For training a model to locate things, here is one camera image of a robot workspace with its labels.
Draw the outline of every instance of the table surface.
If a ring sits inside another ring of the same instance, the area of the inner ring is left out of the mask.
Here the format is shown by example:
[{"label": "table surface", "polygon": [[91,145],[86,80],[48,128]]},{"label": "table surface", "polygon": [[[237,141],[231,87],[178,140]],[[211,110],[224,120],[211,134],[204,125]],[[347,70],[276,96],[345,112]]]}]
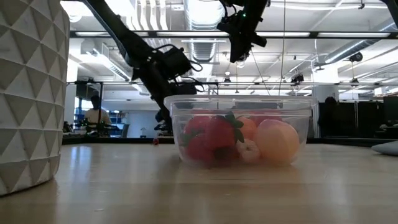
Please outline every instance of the table surface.
[{"label": "table surface", "polygon": [[0,223],[396,223],[398,158],[307,145],[290,167],[198,169],[172,145],[64,146],[54,180],[0,198]]}]

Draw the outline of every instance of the plastic container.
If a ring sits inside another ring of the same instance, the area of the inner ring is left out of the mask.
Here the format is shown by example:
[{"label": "plastic container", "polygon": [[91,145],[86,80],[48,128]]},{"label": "plastic container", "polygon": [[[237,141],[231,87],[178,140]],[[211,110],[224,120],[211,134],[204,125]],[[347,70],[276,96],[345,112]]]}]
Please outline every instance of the plastic container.
[{"label": "plastic container", "polygon": [[293,162],[305,147],[316,99],[176,95],[165,99],[182,161],[195,166]]}]

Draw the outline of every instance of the plastic fruit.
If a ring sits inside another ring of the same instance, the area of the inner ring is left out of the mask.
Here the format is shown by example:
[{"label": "plastic fruit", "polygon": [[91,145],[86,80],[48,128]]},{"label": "plastic fruit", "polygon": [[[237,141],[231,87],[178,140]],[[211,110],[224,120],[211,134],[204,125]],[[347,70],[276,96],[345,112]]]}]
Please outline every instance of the plastic fruit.
[{"label": "plastic fruit", "polygon": [[239,152],[235,146],[217,148],[213,151],[213,155],[216,161],[221,163],[239,159]]},{"label": "plastic fruit", "polygon": [[184,134],[203,133],[209,121],[209,116],[194,116],[185,125]]},{"label": "plastic fruit", "polygon": [[252,113],[258,114],[250,117],[250,119],[254,121],[257,127],[266,119],[274,119],[277,121],[282,121],[282,117],[280,116],[279,111],[260,110],[260,111],[253,111]]},{"label": "plastic fruit", "polygon": [[189,140],[189,143],[185,148],[185,155],[188,157],[188,159],[193,161],[201,161],[204,163],[210,163],[214,161],[215,158],[213,152],[203,145],[204,140],[204,134],[199,134]]},{"label": "plastic fruit", "polygon": [[224,147],[235,147],[238,140],[244,141],[239,128],[243,123],[236,120],[234,114],[229,112],[226,116],[214,116],[206,125],[205,144],[211,150]]},{"label": "plastic fruit", "polygon": [[261,153],[256,143],[252,140],[245,139],[244,142],[237,142],[236,147],[241,158],[246,163],[257,163]]},{"label": "plastic fruit", "polygon": [[276,120],[263,121],[257,128],[254,142],[262,158],[277,164],[290,164],[300,147],[296,130]]},{"label": "plastic fruit", "polygon": [[245,117],[238,118],[238,121],[243,122],[243,127],[241,128],[243,137],[245,139],[253,140],[254,134],[256,133],[257,130],[257,125],[255,124],[255,122]]}]

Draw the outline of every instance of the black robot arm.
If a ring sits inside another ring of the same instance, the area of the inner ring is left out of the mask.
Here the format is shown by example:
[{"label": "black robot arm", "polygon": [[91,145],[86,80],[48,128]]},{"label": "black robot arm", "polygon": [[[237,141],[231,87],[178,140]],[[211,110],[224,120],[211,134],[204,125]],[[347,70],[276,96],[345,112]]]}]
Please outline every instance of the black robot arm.
[{"label": "black robot arm", "polygon": [[[194,84],[178,85],[170,83],[176,77],[187,73],[191,61],[183,53],[183,49],[172,47],[161,52],[149,46],[141,37],[129,30],[121,18],[109,8],[105,0],[80,0],[85,3],[99,23],[109,32],[117,44],[121,55],[129,66],[134,67],[132,79],[140,78],[148,89],[151,97],[160,107],[157,120],[165,119],[170,124],[168,109],[164,106],[164,98],[170,95],[196,94]],[[224,17],[219,29],[230,34],[231,61],[244,57],[251,48],[251,42],[265,46],[266,41],[254,32],[261,14],[270,0],[222,1],[228,7],[232,4],[243,6],[238,15]]]},{"label": "black robot arm", "polygon": [[265,47],[267,40],[256,34],[262,13],[270,6],[271,0],[220,0],[225,7],[242,6],[242,10],[231,16],[225,15],[217,29],[227,32],[231,42],[231,62],[244,60],[249,55],[252,43]]}]

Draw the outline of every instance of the white textured vase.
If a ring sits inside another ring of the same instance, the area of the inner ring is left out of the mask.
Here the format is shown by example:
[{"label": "white textured vase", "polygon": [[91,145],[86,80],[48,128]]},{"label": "white textured vase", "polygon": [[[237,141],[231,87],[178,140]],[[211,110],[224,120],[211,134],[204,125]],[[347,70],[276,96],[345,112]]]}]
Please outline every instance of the white textured vase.
[{"label": "white textured vase", "polygon": [[60,0],[0,0],[0,195],[58,171],[68,36]]}]

